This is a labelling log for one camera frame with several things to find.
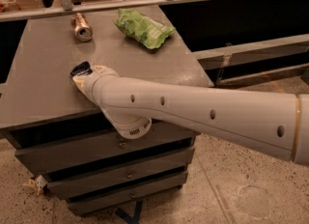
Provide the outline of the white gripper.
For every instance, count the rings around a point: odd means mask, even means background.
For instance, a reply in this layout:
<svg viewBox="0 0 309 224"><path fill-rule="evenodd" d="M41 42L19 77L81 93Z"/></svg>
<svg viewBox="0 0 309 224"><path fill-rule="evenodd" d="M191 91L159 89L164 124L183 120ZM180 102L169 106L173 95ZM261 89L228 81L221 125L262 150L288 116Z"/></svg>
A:
<svg viewBox="0 0 309 224"><path fill-rule="evenodd" d="M112 80L120 77L114 70L105 66L93 66L92 73L88 75L76 75L72 78L81 93L97 106L104 106L103 87Z"/></svg>

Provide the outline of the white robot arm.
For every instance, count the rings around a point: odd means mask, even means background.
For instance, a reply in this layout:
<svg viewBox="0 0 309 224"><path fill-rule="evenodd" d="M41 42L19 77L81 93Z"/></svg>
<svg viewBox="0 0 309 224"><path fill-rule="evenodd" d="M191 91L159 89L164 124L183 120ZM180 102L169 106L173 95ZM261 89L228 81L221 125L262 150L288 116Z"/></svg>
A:
<svg viewBox="0 0 309 224"><path fill-rule="evenodd" d="M296 164L309 164L309 96L154 83L84 62L76 87L126 139L169 122Z"/></svg>

